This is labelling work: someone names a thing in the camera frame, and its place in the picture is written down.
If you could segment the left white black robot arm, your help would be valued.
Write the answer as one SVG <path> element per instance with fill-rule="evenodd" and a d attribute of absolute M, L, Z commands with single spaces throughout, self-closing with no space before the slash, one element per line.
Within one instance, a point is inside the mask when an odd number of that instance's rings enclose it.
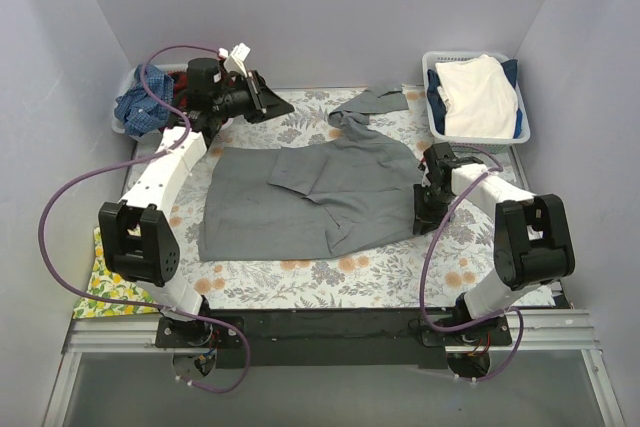
<path fill-rule="evenodd" d="M 157 158 L 118 202 L 99 211 L 107 268 L 146 291 L 179 340 L 215 346 L 240 323 L 213 322 L 204 296 L 179 271 L 180 248 L 168 214 L 193 167 L 223 125 L 242 116 L 261 123 L 293 112 L 255 70 L 233 57 L 196 58 L 187 64 L 186 86 L 172 100 Z"/>

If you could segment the grey long sleeve shirt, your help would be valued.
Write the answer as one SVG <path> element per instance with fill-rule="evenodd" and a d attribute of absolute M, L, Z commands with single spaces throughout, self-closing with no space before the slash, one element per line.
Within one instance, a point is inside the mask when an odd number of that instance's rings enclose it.
<path fill-rule="evenodd" d="M 201 261 L 331 259 L 413 237 L 418 160 L 369 127 L 407 107 L 401 86 L 378 85 L 329 113 L 335 140 L 226 149 L 206 196 Z"/>

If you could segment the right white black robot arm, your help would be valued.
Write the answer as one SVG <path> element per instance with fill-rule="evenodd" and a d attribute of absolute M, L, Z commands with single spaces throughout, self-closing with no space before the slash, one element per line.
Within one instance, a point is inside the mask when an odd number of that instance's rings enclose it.
<path fill-rule="evenodd" d="M 456 302 L 448 324 L 433 322 L 426 304 L 419 304 L 423 323 L 432 331 L 475 344 L 489 331 L 489 322 L 514 311 L 527 293 L 570 276 L 575 255 L 562 200 L 536 195 L 500 178 L 500 164 L 487 166 L 475 156 L 459 157 L 448 143 L 427 148 L 413 187 L 416 235 L 440 238 L 464 200 L 490 216 L 494 224 L 493 268 Z"/>

